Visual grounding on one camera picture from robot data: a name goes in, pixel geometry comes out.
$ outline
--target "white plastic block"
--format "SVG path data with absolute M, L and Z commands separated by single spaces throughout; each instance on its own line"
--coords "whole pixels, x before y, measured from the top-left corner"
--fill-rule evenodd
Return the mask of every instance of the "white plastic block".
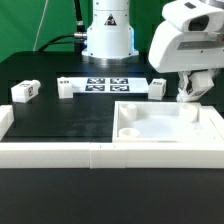
M 1 143 L 0 168 L 89 168 L 90 143 Z
M 69 78 L 58 78 L 58 95 L 60 99 L 73 98 L 72 84 Z
M 165 79 L 153 79 L 149 85 L 149 99 L 162 100 L 166 92 L 166 80 Z
M 0 106 L 0 141 L 14 121 L 11 105 Z
M 11 88 L 12 101 L 18 103 L 28 102 L 30 99 L 38 95 L 38 89 L 40 86 L 40 82 L 37 80 L 25 80 L 19 83 Z
M 114 144 L 91 144 L 90 168 L 125 168 L 125 150 Z

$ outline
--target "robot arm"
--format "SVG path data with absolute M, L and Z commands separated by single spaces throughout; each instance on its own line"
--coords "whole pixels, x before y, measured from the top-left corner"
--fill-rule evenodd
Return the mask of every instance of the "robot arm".
M 178 72 L 178 101 L 195 101 L 224 67 L 224 0 L 178 0 L 164 6 L 149 52 L 158 72 Z

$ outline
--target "white tray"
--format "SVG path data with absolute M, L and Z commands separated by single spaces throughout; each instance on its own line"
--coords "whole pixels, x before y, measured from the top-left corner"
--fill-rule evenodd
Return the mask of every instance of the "white tray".
M 137 118 L 134 121 L 121 119 L 120 105 L 137 106 Z M 206 110 L 199 103 L 197 120 L 183 122 L 179 118 L 183 103 L 158 102 L 115 102 L 113 142 L 223 142 Z M 134 128 L 140 132 L 138 137 L 119 137 L 119 130 Z

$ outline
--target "white container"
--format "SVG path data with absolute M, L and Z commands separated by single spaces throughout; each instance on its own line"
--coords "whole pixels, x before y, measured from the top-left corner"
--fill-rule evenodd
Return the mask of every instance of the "white container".
M 133 121 L 121 119 L 122 106 L 134 104 L 138 116 Z M 124 140 L 119 130 L 137 129 L 139 136 Z M 199 103 L 115 102 L 112 141 L 116 142 L 188 142 L 220 143 L 223 137 Z

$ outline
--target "small white block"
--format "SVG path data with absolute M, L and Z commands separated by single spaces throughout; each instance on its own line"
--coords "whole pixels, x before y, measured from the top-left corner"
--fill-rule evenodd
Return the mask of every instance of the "small white block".
M 14 121 L 11 105 L 0 106 L 0 141 Z
M 72 84 L 68 78 L 58 78 L 58 95 L 60 99 L 73 98 Z
M 12 101 L 18 103 L 26 103 L 30 99 L 38 95 L 40 82 L 37 80 L 25 80 L 11 88 Z
M 149 85 L 148 99 L 162 100 L 166 92 L 165 79 L 153 79 Z
M 207 92 L 214 86 L 213 80 L 207 71 L 195 72 L 189 80 L 192 82 L 194 94 L 196 95 L 199 95 L 200 92 Z

